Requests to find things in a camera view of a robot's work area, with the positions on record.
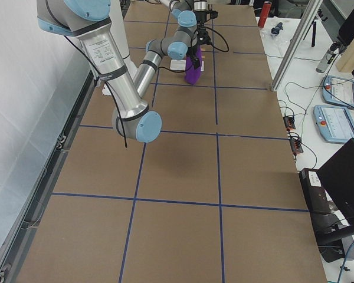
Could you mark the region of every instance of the white paper label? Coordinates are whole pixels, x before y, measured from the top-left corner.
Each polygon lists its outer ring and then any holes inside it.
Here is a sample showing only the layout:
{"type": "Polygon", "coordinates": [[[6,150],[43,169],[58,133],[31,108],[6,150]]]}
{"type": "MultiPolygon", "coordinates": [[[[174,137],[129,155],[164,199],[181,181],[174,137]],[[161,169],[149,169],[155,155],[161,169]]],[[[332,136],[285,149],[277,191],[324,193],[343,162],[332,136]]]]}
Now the white paper label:
{"type": "Polygon", "coordinates": [[[95,65],[97,66],[103,65],[111,59],[116,59],[114,49],[107,39],[87,45],[86,47],[95,65]]]}
{"type": "Polygon", "coordinates": [[[309,176],[309,182],[311,183],[311,186],[321,187],[321,182],[316,172],[309,171],[308,176],[309,176]]]}

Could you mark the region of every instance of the purple object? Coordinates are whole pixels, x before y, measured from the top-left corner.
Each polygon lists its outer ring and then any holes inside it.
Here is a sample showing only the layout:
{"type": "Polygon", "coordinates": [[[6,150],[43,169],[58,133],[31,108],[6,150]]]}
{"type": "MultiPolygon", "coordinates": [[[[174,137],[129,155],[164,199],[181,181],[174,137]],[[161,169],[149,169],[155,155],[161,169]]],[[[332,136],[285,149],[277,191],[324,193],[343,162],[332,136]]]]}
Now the purple object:
{"type": "MultiPolygon", "coordinates": [[[[198,47],[198,50],[195,55],[198,57],[199,62],[202,65],[201,47],[198,47]]],[[[199,77],[201,76],[201,66],[199,66],[197,69],[194,69],[194,66],[192,66],[192,64],[193,62],[191,61],[191,58],[187,56],[186,64],[185,64],[185,70],[187,70],[185,75],[185,81],[188,84],[195,84],[199,80],[199,77]]]]}

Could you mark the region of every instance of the computer monitor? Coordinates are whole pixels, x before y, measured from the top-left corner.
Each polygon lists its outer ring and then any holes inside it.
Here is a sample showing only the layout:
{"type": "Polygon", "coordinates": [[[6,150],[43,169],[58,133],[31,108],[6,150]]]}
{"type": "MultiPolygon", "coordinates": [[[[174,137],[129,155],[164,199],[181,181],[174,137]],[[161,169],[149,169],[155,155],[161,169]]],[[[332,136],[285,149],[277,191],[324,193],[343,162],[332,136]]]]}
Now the computer monitor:
{"type": "Polygon", "coordinates": [[[317,175],[335,205],[350,223],[337,231],[316,235],[318,245],[328,245],[354,235],[354,139],[344,144],[318,171],[317,175]]]}

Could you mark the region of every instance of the red cylinder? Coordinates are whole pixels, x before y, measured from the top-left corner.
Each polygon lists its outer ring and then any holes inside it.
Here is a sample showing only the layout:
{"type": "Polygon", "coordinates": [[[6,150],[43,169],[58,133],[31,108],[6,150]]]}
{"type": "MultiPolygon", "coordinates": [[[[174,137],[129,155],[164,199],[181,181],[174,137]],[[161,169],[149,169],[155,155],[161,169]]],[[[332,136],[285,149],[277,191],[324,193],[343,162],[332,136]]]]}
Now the red cylinder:
{"type": "Polygon", "coordinates": [[[265,26],[267,16],[269,15],[269,12],[270,12],[270,7],[271,7],[271,2],[265,1],[264,5],[262,6],[260,19],[258,20],[258,26],[260,28],[263,28],[265,26]]]}

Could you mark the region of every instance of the white table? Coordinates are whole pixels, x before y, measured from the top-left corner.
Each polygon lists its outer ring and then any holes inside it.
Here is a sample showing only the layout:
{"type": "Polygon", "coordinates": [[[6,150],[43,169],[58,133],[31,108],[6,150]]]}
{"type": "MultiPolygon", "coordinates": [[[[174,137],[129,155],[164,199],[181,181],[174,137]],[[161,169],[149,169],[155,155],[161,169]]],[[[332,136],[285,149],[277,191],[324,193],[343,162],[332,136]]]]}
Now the white table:
{"type": "MultiPolygon", "coordinates": [[[[268,18],[265,24],[265,27],[260,30],[262,37],[265,53],[271,56],[283,57],[289,42],[295,33],[295,30],[299,24],[299,19],[284,19],[284,18],[268,18]],[[271,28],[276,26],[279,22],[283,23],[284,30],[280,31],[280,34],[276,37],[271,36],[271,28]]],[[[303,41],[298,51],[295,54],[295,57],[299,58],[310,58],[314,60],[321,60],[326,50],[332,44],[332,40],[328,36],[321,22],[317,22],[317,31],[316,31],[316,46],[311,47],[311,38],[312,38],[312,29],[308,33],[305,41],[303,41]]],[[[278,67],[281,63],[281,58],[268,57],[268,63],[271,71],[271,75],[274,78],[278,67]]],[[[279,100],[286,102],[287,107],[290,107],[294,110],[295,114],[303,113],[304,111],[290,103],[285,92],[284,88],[287,83],[295,82],[304,87],[319,86],[322,83],[322,79],[325,76],[324,74],[319,74],[315,71],[318,62],[294,59],[287,75],[284,77],[284,80],[277,90],[277,95],[279,100]]],[[[329,75],[335,75],[343,78],[352,78],[352,75],[349,73],[340,73],[338,72],[335,64],[330,69],[329,75]]],[[[323,163],[325,163],[334,153],[341,148],[341,144],[331,144],[325,142],[324,138],[320,135],[317,126],[314,122],[313,116],[313,107],[318,104],[326,104],[322,98],[322,89],[318,89],[314,95],[316,88],[303,89],[296,85],[289,84],[287,86],[287,94],[290,97],[290,100],[294,103],[307,108],[310,101],[312,100],[310,106],[307,109],[307,115],[305,116],[305,121],[302,127],[302,121],[304,115],[298,115],[295,117],[296,130],[299,135],[302,134],[302,142],[309,146],[317,156],[317,165],[315,168],[319,168],[323,163]]],[[[281,106],[285,106],[284,102],[280,101],[281,106]]],[[[350,111],[351,116],[354,120],[354,110],[350,111]]],[[[304,153],[298,155],[296,167],[297,170],[301,170],[305,167],[313,167],[315,163],[315,157],[310,150],[303,147],[304,153]]],[[[323,265],[328,281],[337,282],[339,267],[342,264],[343,259],[339,259],[330,264],[326,263],[324,260],[323,265]]],[[[346,266],[351,269],[349,272],[343,272],[341,282],[352,282],[354,281],[354,261],[347,261],[346,266]]]]}

